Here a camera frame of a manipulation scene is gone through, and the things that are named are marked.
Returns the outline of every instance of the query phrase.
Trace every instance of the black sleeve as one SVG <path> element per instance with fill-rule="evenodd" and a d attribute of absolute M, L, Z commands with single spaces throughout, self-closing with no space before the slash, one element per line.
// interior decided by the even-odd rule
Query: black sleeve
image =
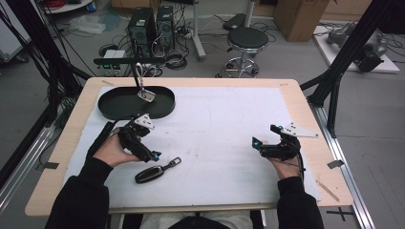
<path fill-rule="evenodd" d="M 300 177 L 289 177 L 278 182 L 280 199 L 277 216 L 280 229 L 323 229 L 316 199 L 307 194 Z"/>
<path fill-rule="evenodd" d="M 99 159 L 87 159 L 56 197 L 45 228 L 105 228 L 110 199 L 104 182 L 112 170 Z"/>

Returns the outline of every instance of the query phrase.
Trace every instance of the wrist-mounted device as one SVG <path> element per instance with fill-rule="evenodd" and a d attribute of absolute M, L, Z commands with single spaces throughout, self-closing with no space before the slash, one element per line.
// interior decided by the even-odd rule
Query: wrist-mounted device
<path fill-rule="evenodd" d="M 119 120 L 114 123 L 106 123 L 93 145 L 89 148 L 86 158 L 92 157 L 110 135 L 117 134 L 122 148 L 129 150 L 140 160 L 144 162 L 159 160 L 160 152 L 150 151 L 140 142 L 142 137 L 150 133 L 150 129 L 155 129 L 148 114 L 132 116 L 131 120 L 125 126 L 114 129 L 118 122 Z"/>

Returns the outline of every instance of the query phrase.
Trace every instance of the metal rail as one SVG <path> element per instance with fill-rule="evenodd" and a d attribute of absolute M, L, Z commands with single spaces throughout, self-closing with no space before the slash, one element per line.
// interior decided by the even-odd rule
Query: metal rail
<path fill-rule="evenodd" d="M 363 198 L 361 197 L 360 191 L 357 188 L 355 180 L 352 176 L 351 169 L 349 168 L 349 164 L 345 159 L 345 155 L 343 154 L 342 149 L 340 148 L 339 142 L 337 138 L 330 134 L 328 130 L 327 123 L 328 123 L 328 115 L 326 114 L 323 108 L 318 108 L 309 104 L 310 108 L 314 116 L 316 117 L 319 127 L 324 134 L 325 140 L 328 142 L 330 150 L 333 154 L 334 159 L 342 160 L 345 164 L 340 167 L 342 171 L 343 177 L 348 184 L 349 190 L 352 193 L 353 197 L 353 211 L 355 216 L 357 217 L 357 221 L 362 229 L 374 229 L 374 223 L 372 217 L 367 210 L 366 203 L 364 202 Z"/>

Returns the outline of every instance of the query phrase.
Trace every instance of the stool leg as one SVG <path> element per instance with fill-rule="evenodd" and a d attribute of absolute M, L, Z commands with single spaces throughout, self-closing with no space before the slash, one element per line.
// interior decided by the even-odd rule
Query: stool leg
<path fill-rule="evenodd" d="M 241 65 L 239 66 L 239 77 L 242 76 L 242 74 L 245 71 L 245 63 L 247 60 L 247 53 L 246 52 L 242 52 L 242 56 L 241 56 Z"/>

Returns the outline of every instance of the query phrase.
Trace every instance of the cardboard box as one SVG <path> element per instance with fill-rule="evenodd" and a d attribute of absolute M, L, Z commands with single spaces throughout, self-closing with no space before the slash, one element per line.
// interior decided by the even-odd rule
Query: cardboard box
<path fill-rule="evenodd" d="M 309 41 L 330 0 L 283 0 L 274 22 L 287 41 Z"/>
<path fill-rule="evenodd" d="M 112 0 L 113 8 L 135 9 L 137 7 L 152 8 L 154 12 L 158 10 L 160 0 Z"/>

